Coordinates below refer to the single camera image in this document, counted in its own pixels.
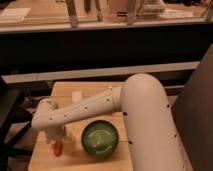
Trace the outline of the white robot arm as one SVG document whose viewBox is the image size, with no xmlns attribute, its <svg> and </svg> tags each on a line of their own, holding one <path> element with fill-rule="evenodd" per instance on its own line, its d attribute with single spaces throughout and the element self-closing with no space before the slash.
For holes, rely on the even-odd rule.
<svg viewBox="0 0 213 171">
<path fill-rule="evenodd" d="M 187 171 L 166 91 L 150 74 L 132 75 L 119 87 L 63 108 L 44 99 L 38 104 L 32 127 L 58 135 L 65 124 L 114 112 L 124 115 L 134 171 Z"/>
</svg>

